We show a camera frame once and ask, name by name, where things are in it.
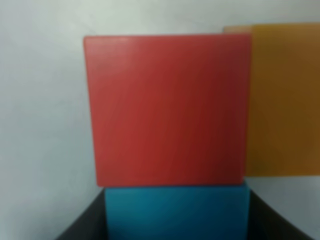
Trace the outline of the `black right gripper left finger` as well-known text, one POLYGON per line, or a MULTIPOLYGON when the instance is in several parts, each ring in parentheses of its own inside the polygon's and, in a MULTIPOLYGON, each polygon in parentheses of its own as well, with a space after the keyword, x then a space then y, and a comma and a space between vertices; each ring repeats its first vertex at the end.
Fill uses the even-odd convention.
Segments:
POLYGON ((102 190, 79 218, 57 240, 107 240, 105 194, 102 190))

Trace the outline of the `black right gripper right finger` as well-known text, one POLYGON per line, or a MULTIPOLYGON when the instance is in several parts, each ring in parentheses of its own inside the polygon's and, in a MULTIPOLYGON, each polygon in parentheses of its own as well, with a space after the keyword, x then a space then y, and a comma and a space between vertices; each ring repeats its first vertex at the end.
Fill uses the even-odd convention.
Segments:
POLYGON ((312 239, 273 210, 253 190, 250 191, 247 238, 249 240, 312 239))

